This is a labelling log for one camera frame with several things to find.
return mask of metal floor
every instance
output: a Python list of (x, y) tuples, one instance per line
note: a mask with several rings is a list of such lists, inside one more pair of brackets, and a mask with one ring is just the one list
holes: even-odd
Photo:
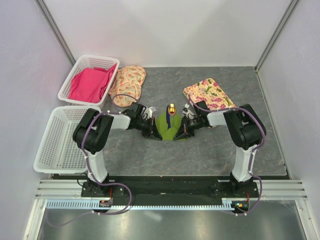
[[(46, 210), (53, 224), (88, 210)], [(306, 240), (294, 201), (262, 201), (248, 216), (213, 210), (130, 210), (42, 223), (39, 240)]]

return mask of white enclosure panel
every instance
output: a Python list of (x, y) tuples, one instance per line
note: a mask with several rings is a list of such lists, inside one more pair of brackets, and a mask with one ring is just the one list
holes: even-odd
[(20, 240), (40, 181), (35, 156), (71, 66), (33, 0), (0, 1), (0, 23), (0, 239)]
[(74, 57), (254, 66), (290, 0), (45, 0)]
[(320, 224), (320, 1), (302, 0), (260, 70), (291, 175)]

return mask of floral cloth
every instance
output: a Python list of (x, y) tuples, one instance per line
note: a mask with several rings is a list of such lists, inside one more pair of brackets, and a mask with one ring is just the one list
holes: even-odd
[(187, 99), (189, 96), (194, 103), (205, 101), (210, 110), (236, 107), (225, 92), (212, 78), (207, 78), (196, 84), (186, 87), (183, 94)]
[[(116, 94), (128, 94), (139, 99), (145, 78), (146, 70), (141, 66), (133, 65), (119, 69), (109, 90), (111, 98)], [(114, 98), (114, 104), (119, 107), (128, 107), (134, 101), (133, 98), (128, 96), (116, 96)]]

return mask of white plastic basket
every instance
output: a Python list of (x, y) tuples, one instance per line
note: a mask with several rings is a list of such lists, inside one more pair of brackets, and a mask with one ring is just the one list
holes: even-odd
[(33, 168), (46, 174), (77, 174), (87, 170), (81, 149), (73, 141), (74, 130), (89, 109), (97, 106), (60, 106), (46, 125)]
[[(91, 69), (102, 68), (102, 69), (108, 70), (115, 64), (116, 64), (116, 67), (115, 67), (114, 73), (108, 83), (108, 86), (105, 89), (105, 92), (100, 102), (92, 103), (92, 102), (86, 102), (86, 101), (72, 100), (68, 98), (70, 93), (71, 82), (75, 75), (81, 73), (85, 68), (91, 68)], [(75, 65), (71, 69), (71, 72), (66, 77), (66, 80), (64, 81), (58, 93), (58, 98), (62, 101), (66, 101), (68, 103), (72, 103), (75, 105), (89, 105), (89, 106), (97, 106), (99, 108), (102, 108), (106, 102), (108, 91), (114, 82), (118, 67), (119, 67), (119, 60), (116, 58), (106, 57), (106, 56), (95, 56), (95, 55), (83, 55), (79, 57), (79, 59), (76, 61)]]

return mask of green cloth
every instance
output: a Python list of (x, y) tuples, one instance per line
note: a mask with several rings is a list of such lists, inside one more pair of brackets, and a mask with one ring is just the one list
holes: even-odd
[(158, 128), (160, 135), (162, 136), (162, 140), (173, 140), (174, 136), (178, 132), (180, 125), (181, 125), (182, 117), (179, 114), (175, 114), (173, 117), (170, 116), (170, 124), (171, 128), (168, 129), (167, 124), (167, 112), (161, 114), (155, 120), (155, 125)]

